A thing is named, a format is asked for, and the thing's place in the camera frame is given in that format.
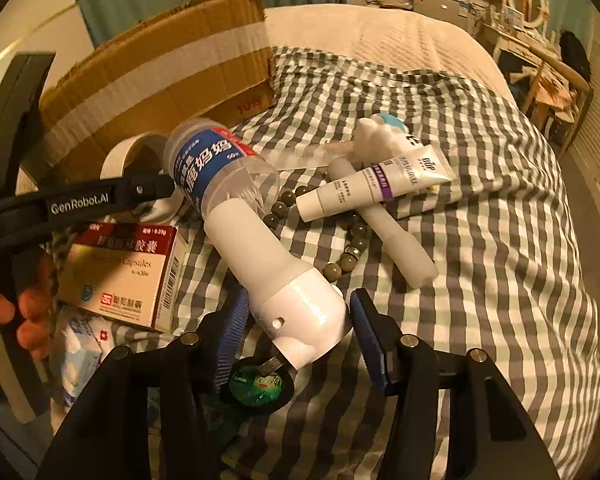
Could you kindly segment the person left hand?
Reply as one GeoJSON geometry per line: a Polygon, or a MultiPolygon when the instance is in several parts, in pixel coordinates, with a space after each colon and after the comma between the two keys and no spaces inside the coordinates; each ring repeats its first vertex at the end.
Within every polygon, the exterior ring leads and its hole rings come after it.
{"type": "Polygon", "coordinates": [[[50,354],[50,309],[56,290],[55,266],[47,252],[36,257],[38,266],[34,282],[18,296],[18,307],[0,294],[0,325],[12,322],[16,312],[22,316],[17,340],[33,359],[46,359],[50,354]]]}

